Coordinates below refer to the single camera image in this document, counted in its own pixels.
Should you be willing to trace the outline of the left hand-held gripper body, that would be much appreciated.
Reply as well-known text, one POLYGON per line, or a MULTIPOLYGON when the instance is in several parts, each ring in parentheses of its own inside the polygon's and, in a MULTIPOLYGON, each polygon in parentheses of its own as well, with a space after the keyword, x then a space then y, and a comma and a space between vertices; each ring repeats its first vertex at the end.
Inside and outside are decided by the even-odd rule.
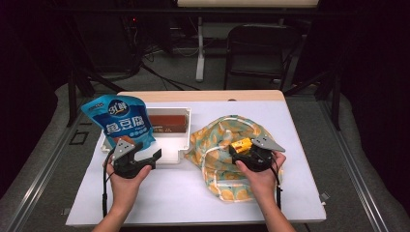
POLYGON ((125 179, 132 179, 140 172, 137 166, 139 160, 130 157, 134 145, 119 139, 111 156, 114 173, 125 179))

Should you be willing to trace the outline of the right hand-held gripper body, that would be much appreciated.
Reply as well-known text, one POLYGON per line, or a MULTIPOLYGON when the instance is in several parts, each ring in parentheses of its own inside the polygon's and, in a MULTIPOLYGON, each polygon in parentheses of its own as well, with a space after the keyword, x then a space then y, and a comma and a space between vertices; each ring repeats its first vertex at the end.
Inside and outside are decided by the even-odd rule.
POLYGON ((231 158, 233 163, 237 160, 242 161, 253 172, 270 169, 275 161, 273 152, 285 151, 283 147, 268 135, 259 135, 254 138, 249 137, 249 139, 252 142, 251 148, 244 153, 240 153, 237 158, 231 158))

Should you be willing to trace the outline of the yellow box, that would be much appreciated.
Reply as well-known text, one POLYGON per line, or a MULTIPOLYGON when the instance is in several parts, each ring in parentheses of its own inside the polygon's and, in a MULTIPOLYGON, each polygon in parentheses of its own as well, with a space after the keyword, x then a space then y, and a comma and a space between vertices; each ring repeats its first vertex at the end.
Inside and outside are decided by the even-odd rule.
POLYGON ((247 138, 243 138, 241 140, 232 142, 230 145, 235 148, 235 150, 237 151, 238 154, 240 154, 240 153, 244 153, 244 152, 248 151, 252 146, 252 142, 247 137, 247 138))

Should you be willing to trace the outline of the white plastic bin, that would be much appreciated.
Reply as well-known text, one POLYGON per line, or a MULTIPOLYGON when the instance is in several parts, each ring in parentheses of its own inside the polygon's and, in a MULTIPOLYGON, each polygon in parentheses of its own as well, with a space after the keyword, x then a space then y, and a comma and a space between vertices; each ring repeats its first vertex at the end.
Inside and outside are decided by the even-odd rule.
POLYGON ((150 115, 185 115, 187 119, 187 130, 185 132, 154 132, 155 141, 143 151, 137 152, 136 160, 150 158, 158 149, 161 149, 161 158, 157 160, 158 165, 177 164, 183 158, 184 153, 190 147, 190 113, 188 107, 148 107, 150 115))

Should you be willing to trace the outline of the orange-print cloth bag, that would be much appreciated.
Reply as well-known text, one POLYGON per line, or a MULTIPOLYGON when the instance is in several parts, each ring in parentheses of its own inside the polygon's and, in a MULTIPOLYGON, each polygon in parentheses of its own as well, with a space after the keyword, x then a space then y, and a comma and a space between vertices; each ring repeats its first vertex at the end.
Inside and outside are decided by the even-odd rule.
POLYGON ((190 136, 190 151, 185 158, 202 172, 208 190, 226 202, 244 202, 254 198, 247 178, 232 162, 228 146, 246 137, 270 133, 259 124, 239 115, 218 118, 190 136))

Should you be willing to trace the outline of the blue snack pouch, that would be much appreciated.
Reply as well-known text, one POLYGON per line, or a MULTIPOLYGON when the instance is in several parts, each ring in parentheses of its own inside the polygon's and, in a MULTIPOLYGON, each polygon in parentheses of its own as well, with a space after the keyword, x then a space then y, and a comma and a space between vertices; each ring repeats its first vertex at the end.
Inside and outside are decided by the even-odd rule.
POLYGON ((104 132, 111 146, 119 139, 147 149, 155 141, 143 100, 131 96, 103 95, 81 106, 81 110, 104 132))

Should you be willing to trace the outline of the brown box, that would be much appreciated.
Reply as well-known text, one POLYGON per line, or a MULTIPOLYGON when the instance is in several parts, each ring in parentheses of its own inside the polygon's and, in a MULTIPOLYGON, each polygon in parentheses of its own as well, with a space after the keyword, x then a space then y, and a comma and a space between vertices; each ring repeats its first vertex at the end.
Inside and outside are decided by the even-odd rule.
POLYGON ((154 132, 185 132, 187 119, 185 115, 150 115, 154 132))

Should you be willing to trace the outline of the person's left hand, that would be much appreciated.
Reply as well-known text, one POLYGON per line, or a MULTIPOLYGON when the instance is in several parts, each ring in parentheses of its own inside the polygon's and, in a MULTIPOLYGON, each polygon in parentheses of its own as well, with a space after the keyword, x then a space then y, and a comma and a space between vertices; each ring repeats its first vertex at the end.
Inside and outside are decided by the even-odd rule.
POLYGON ((128 214, 138 195, 139 187, 150 173, 152 167, 144 166, 139 173, 132 179, 125 179, 114 172, 114 167, 109 160, 106 166, 106 173, 110 176, 110 184, 113 194, 110 213, 128 214))

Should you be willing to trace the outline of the person's right hand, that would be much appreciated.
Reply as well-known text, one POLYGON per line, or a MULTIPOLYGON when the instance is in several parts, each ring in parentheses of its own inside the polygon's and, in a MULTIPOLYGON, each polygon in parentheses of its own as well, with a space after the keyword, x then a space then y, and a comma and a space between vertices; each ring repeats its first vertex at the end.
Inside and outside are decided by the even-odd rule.
POLYGON ((261 172, 253 172, 249 170, 242 161, 236 161, 236 165, 239 170, 243 172, 249 180, 250 188, 259 204, 262 204, 263 202, 271 202, 276 204, 276 175, 286 161, 286 156, 277 151, 273 152, 273 156, 276 161, 272 164, 272 168, 261 172))

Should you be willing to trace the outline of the white table sheet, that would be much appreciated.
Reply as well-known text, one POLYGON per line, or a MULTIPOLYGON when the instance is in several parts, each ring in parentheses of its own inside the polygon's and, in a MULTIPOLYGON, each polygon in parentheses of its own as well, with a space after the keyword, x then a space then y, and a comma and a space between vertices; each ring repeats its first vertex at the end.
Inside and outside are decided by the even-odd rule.
MULTIPOLYGON (((284 147, 281 210, 292 222, 319 222, 327 218, 308 161, 285 101, 171 101, 148 102, 150 108, 187 107, 191 129, 197 131, 226 115, 241 115, 264 127, 284 147)), ((94 152, 66 221, 69 226, 100 222, 105 155, 94 152)), ((158 165, 143 181, 126 224, 236 224, 259 223, 263 216, 254 201, 228 203, 207 188, 202 173, 183 159, 158 165)))

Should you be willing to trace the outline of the black metal stand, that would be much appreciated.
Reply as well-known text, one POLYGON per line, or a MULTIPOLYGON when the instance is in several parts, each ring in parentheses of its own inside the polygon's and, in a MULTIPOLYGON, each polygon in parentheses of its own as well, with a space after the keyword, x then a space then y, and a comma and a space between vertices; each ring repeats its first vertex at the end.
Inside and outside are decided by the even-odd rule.
POLYGON ((124 88, 112 83, 105 79, 96 72, 92 72, 85 68, 72 67, 71 73, 68 76, 68 90, 69 90, 69 121, 67 127, 73 125, 77 118, 77 103, 76 103, 76 90, 79 90, 85 97, 93 97, 95 89, 91 85, 91 81, 97 81, 103 86, 113 90, 115 93, 124 91, 124 88))
POLYGON ((306 89, 313 83, 319 83, 319 87, 314 93, 315 98, 318 101, 324 101, 332 95, 332 107, 331 107, 331 121, 334 127, 339 131, 339 102, 340 102, 340 74, 337 71, 325 71, 308 80, 305 80, 296 86, 286 90, 284 95, 290 97, 296 93, 306 89))

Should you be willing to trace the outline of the black folding chair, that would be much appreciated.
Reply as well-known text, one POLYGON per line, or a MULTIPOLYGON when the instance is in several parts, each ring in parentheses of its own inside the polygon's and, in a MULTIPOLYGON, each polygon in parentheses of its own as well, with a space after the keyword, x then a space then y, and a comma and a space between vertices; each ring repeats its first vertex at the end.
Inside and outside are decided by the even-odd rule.
POLYGON ((223 88, 230 76, 267 78, 283 89, 293 53, 302 40, 288 25, 243 24, 227 36, 223 88))

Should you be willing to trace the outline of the white desk leg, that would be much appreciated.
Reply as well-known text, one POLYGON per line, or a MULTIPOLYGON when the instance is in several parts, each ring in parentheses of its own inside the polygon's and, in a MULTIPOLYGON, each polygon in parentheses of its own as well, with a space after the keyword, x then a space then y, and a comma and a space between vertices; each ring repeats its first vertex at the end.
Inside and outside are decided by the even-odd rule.
POLYGON ((202 18, 200 17, 197 21, 197 38, 198 38, 198 57, 197 57, 197 67, 195 80, 197 82, 202 82, 204 80, 204 40, 203 40, 203 27, 202 18))

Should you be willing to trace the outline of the aluminium frame rail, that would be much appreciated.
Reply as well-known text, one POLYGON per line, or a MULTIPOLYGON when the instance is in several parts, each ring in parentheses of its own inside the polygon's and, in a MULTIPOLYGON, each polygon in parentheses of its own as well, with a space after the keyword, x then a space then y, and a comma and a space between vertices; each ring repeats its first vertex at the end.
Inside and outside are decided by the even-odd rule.
POLYGON ((83 115, 70 127, 68 121, 69 102, 60 97, 50 124, 0 200, 0 232, 89 231, 69 226, 69 215, 61 212, 73 208, 99 133, 83 115))
POLYGON ((373 228, 373 231, 390 232, 387 224, 385 223, 385 220, 381 216, 380 211, 375 204, 374 198, 366 185, 362 172, 358 167, 342 132, 337 129, 332 121, 330 107, 324 101, 319 101, 318 105, 335 140, 337 141, 339 149, 341 150, 341 158, 349 175, 349 179, 351 180, 354 189, 358 194, 358 197, 366 212, 367 218, 373 228))

